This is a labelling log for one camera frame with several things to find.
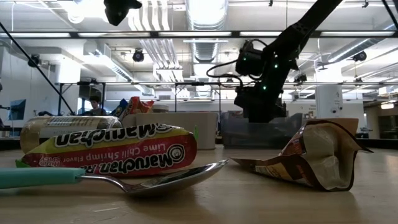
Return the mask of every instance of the teal spoon handle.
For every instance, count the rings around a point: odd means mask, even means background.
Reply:
[[[55,184],[76,184],[85,174],[79,168],[0,168],[0,189]]]

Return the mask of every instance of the metal spoon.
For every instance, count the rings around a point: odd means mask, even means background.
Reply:
[[[189,170],[156,177],[141,184],[127,184],[104,175],[86,175],[79,168],[3,168],[0,169],[0,189],[54,184],[76,184],[81,180],[104,180],[133,197],[152,197],[182,190],[202,182],[217,173],[228,160],[223,160]]]

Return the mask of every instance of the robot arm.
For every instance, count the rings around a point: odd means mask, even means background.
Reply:
[[[236,62],[236,71],[249,75],[254,86],[239,86],[234,104],[243,108],[249,122],[267,123],[283,116],[277,106],[279,95],[290,69],[298,70],[296,58],[314,30],[333,12],[342,0],[318,0],[295,24],[284,30],[262,51],[246,42]]]

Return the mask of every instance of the wooden table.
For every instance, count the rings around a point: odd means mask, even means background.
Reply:
[[[200,151],[195,165],[278,151]],[[20,151],[0,151],[0,166]],[[349,192],[313,189],[247,173],[231,161],[207,181],[166,198],[136,200],[102,182],[0,190],[0,223],[396,223],[398,151],[359,153]]]

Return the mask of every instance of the clear plastic bin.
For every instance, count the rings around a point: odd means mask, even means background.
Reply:
[[[283,149],[303,123],[303,114],[276,118],[270,123],[249,123],[247,118],[224,113],[221,135],[226,149]]]

